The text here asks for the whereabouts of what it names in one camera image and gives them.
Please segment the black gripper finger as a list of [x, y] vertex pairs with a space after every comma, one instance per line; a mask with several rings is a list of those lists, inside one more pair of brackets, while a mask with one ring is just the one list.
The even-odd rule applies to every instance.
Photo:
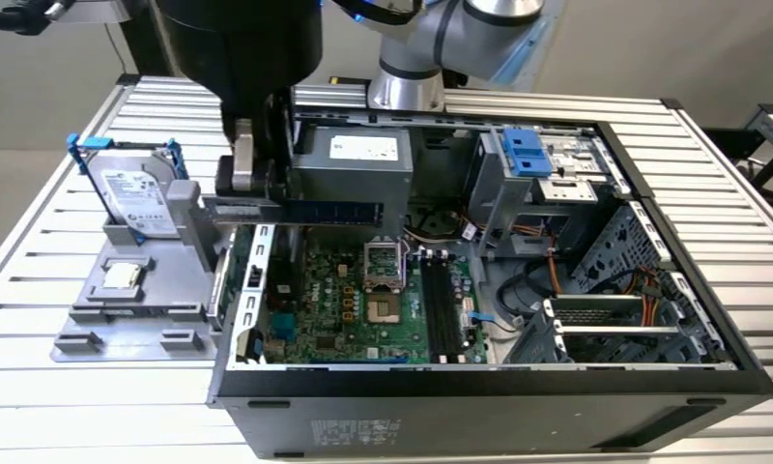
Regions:
[[291, 88], [275, 90], [270, 96], [267, 109], [267, 129], [270, 142], [270, 158], [274, 175], [270, 197], [283, 201], [290, 193], [290, 156], [291, 156]]
[[250, 119], [233, 123], [231, 154], [217, 162], [214, 193], [217, 196], [262, 196], [265, 172], [255, 149]]

